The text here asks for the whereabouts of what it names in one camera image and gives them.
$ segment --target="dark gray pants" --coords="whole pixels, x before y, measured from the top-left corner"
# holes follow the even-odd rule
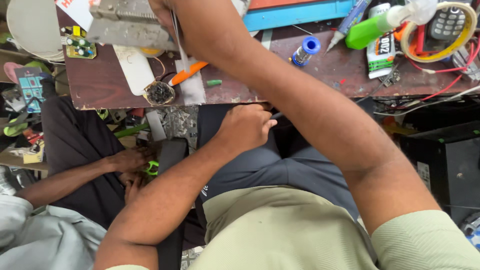
[[[50,176],[125,149],[94,110],[76,110],[70,97],[52,97],[42,104],[42,127]],[[51,205],[75,210],[108,229],[125,206],[119,175],[105,173]],[[179,228],[157,245],[162,268],[179,269],[182,249],[205,245],[204,236],[197,213],[191,210]]]
[[[202,105],[198,112],[198,146],[205,145],[218,131],[231,105]],[[276,138],[289,133],[281,146]],[[296,129],[270,131],[265,145],[246,151],[221,168],[202,190],[205,202],[221,193],[255,186],[289,185],[319,195],[344,207],[356,219],[359,212],[340,169],[313,148]]]

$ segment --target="orange screwdriver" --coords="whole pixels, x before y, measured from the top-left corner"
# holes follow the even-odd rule
[[[208,63],[203,61],[198,61],[197,63],[192,64],[190,66],[189,73],[185,72],[185,70],[180,71],[177,75],[173,76],[173,78],[168,82],[168,85],[174,86],[185,81],[186,79],[190,78],[193,74],[200,71],[206,65],[208,65]]]

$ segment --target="yellow tape roll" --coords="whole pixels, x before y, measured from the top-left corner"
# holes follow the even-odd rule
[[[437,4],[437,10],[441,10],[444,8],[452,8],[456,7],[459,8],[465,14],[465,25],[463,27],[462,33],[460,36],[455,40],[452,45],[448,46],[446,49],[442,50],[441,52],[425,57],[419,57],[410,53],[409,47],[410,44],[408,39],[410,34],[415,30],[417,26],[414,22],[409,22],[407,26],[405,26],[405,30],[403,31],[402,39],[400,40],[400,45],[402,47],[402,51],[412,60],[415,60],[420,63],[431,63],[442,60],[444,58],[449,57],[450,55],[454,54],[460,47],[465,45],[470,38],[473,36],[475,32],[475,28],[477,27],[477,14],[467,4],[460,3],[460,2],[441,2]]]

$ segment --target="blue shelf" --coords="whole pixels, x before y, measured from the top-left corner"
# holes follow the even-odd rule
[[[345,17],[356,0],[328,0],[248,12],[243,18],[248,31],[297,25]]]

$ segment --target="black pants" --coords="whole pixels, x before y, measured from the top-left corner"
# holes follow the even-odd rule
[[[53,97],[42,104],[42,127],[50,176],[125,149],[94,110],[76,110],[70,97]],[[125,206],[120,174],[103,174],[52,205],[75,210],[108,230]],[[183,250],[205,245],[195,211],[185,218],[180,233]]]

